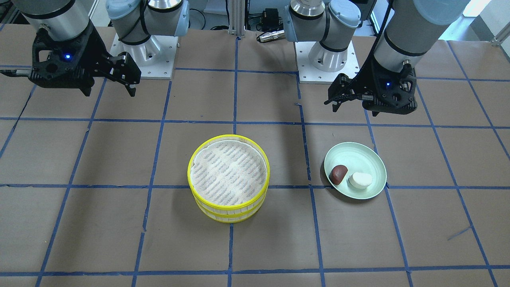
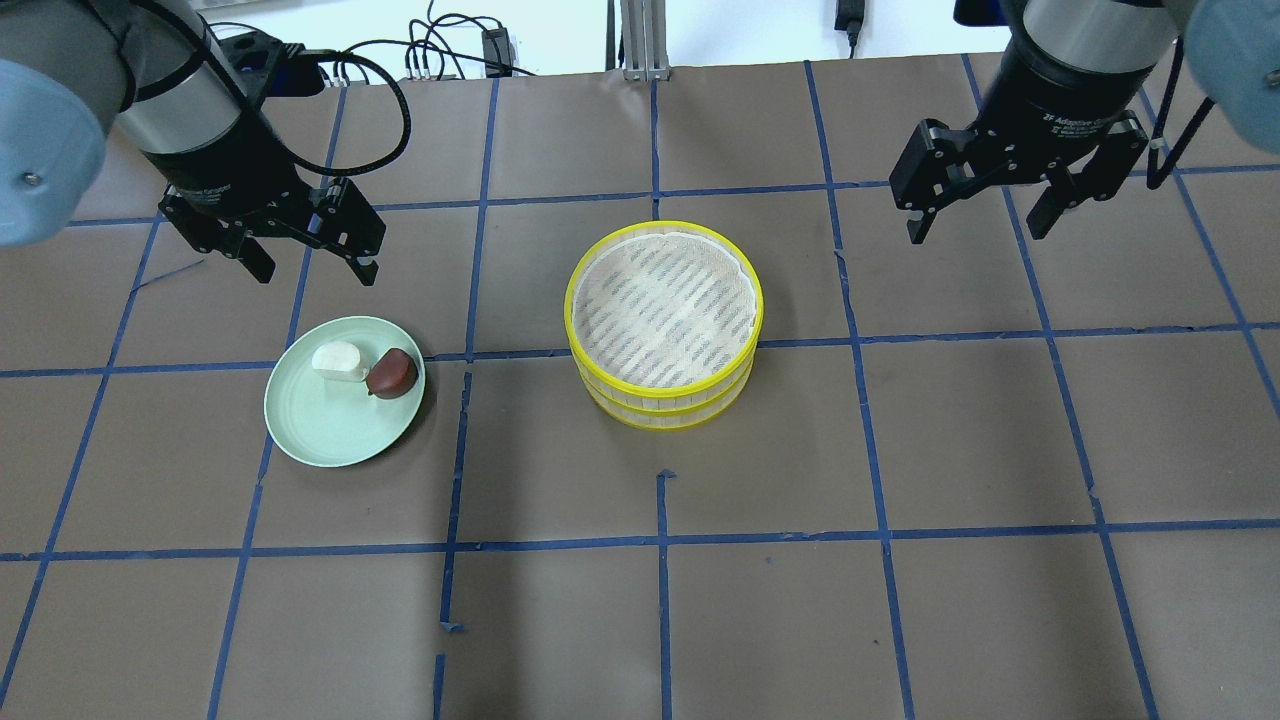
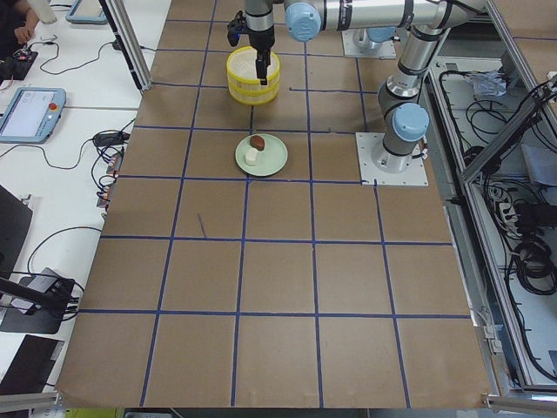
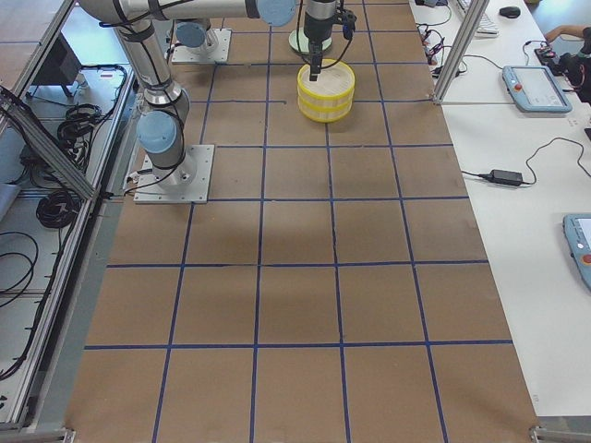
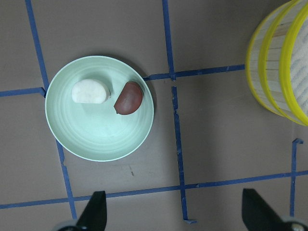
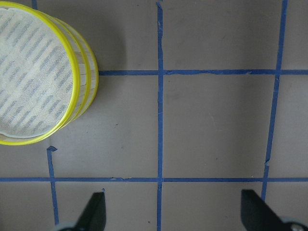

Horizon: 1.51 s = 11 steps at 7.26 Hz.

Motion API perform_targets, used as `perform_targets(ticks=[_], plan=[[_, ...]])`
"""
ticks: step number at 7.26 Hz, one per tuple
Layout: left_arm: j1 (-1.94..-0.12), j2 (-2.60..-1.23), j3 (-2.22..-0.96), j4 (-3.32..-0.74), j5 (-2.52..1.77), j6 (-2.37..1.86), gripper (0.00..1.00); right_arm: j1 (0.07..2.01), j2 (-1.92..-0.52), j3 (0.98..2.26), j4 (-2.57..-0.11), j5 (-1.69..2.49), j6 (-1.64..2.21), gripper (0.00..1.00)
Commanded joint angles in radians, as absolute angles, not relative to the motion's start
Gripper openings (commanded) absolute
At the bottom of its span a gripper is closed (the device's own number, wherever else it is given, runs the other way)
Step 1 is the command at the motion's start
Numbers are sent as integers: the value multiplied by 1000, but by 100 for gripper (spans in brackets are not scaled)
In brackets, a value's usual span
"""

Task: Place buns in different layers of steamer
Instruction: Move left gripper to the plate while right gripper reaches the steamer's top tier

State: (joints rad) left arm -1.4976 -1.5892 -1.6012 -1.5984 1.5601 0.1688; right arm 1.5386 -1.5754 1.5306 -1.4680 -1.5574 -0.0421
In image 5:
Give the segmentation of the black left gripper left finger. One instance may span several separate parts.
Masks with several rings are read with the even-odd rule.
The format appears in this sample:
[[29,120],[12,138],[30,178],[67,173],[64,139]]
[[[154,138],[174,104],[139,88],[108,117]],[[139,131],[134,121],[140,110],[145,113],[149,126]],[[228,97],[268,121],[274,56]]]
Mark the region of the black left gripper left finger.
[[79,217],[78,231],[104,231],[107,224],[107,205],[105,191],[94,192]]

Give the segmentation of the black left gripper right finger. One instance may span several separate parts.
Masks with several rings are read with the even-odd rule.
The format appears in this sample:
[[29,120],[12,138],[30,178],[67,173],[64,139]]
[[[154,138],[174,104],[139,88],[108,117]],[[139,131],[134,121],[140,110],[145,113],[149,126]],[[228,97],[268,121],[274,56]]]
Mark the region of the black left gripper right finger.
[[255,189],[243,189],[242,220],[248,231],[292,230],[292,223],[283,221]]

